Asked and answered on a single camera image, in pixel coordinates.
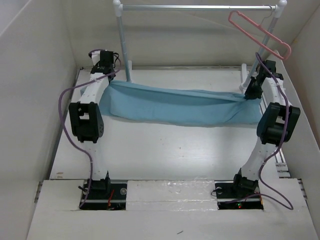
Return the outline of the light blue trousers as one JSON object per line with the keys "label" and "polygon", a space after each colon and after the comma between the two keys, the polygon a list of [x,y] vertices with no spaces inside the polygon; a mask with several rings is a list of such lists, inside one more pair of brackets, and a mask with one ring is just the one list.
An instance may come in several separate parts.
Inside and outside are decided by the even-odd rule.
{"label": "light blue trousers", "polygon": [[260,100],[235,92],[179,90],[113,80],[98,104],[104,116],[137,122],[209,127],[257,124]]}

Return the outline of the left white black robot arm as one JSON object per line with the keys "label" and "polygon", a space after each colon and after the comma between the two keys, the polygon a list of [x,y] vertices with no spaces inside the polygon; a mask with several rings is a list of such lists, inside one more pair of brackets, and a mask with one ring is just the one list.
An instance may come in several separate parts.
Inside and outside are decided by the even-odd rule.
{"label": "left white black robot arm", "polygon": [[81,142],[93,161],[91,184],[86,183],[80,189],[107,198],[111,194],[108,183],[107,165],[103,160],[101,139],[104,134],[104,121],[99,103],[104,90],[115,77],[115,60],[118,54],[104,49],[93,50],[89,54],[93,62],[89,82],[80,88],[80,98],[69,104],[69,117],[72,134]]}

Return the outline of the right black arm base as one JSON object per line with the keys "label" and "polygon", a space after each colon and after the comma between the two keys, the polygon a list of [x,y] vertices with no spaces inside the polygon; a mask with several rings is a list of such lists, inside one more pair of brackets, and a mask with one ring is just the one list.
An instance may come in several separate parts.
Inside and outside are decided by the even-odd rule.
{"label": "right black arm base", "polygon": [[211,196],[217,200],[218,210],[263,210],[262,200],[259,195],[249,198],[255,193],[241,193],[233,188],[232,182],[218,181],[214,183]]}

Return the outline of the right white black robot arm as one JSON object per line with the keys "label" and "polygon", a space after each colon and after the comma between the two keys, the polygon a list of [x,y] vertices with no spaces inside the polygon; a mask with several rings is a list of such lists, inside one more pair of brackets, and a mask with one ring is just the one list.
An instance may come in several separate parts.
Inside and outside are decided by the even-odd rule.
{"label": "right white black robot arm", "polygon": [[266,60],[262,63],[257,76],[251,77],[244,95],[247,100],[255,100],[265,94],[269,104],[257,125],[256,145],[231,184],[231,194],[237,199],[255,193],[258,183],[262,182],[261,172],[266,160],[290,140],[301,114],[285,95],[284,78],[277,73],[276,62]]}

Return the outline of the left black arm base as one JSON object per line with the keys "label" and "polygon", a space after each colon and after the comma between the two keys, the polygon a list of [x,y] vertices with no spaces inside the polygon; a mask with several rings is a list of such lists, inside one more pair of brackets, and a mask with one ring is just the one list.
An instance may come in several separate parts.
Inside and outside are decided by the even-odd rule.
{"label": "left black arm base", "polygon": [[79,203],[84,211],[122,211],[126,209],[127,182],[112,182],[109,193],[91,190],[87,200],[83,194]]}

